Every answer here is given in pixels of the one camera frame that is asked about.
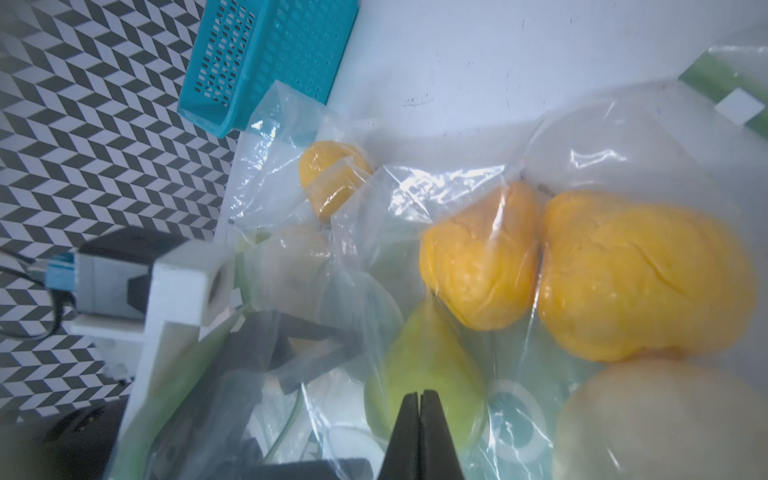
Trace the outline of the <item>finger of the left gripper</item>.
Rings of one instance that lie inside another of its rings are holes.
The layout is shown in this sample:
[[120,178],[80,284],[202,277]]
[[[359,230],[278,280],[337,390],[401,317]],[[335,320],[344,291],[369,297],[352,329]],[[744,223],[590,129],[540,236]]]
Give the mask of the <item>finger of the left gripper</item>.
[[308,384],[360,354],[354,332],[277,311],[248,312],[221,349],[224,372],[275,373],[281,384]]

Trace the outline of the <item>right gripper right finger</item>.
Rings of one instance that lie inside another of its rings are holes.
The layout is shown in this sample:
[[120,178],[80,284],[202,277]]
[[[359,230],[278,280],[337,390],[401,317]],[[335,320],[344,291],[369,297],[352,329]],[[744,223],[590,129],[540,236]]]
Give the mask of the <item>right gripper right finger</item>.
[[419,478],[463,480],[440,397],[434,390],[421,395],[419,427]]

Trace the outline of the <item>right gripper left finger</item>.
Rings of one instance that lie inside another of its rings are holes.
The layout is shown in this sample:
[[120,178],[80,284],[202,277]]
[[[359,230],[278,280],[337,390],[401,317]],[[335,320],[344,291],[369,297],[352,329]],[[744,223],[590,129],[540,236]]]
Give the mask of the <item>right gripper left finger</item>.
[[419,396],[404,396],[392,431],[378,480],[420,478]]

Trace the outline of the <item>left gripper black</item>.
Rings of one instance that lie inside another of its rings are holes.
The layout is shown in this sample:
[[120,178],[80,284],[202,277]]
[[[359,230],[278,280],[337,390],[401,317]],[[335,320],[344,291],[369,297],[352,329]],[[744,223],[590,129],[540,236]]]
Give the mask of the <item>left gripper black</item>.
[[118,436],[118,400],[1,429],[4,479],[369,479],[364,459],[279,464],[246,432],[255,396],[185,401],[154,437]]

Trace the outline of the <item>green pear bag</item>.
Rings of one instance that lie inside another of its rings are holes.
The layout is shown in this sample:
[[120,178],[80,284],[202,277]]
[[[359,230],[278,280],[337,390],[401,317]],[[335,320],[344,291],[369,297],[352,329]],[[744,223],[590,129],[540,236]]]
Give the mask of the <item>green pear bag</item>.
[[364,387],[366,420],[374,435],[391,437],[402,400],[434,390],[458,454],[473,447],[486,423],[486,384],[453,328],[453,317],[428,295],[405,321]]

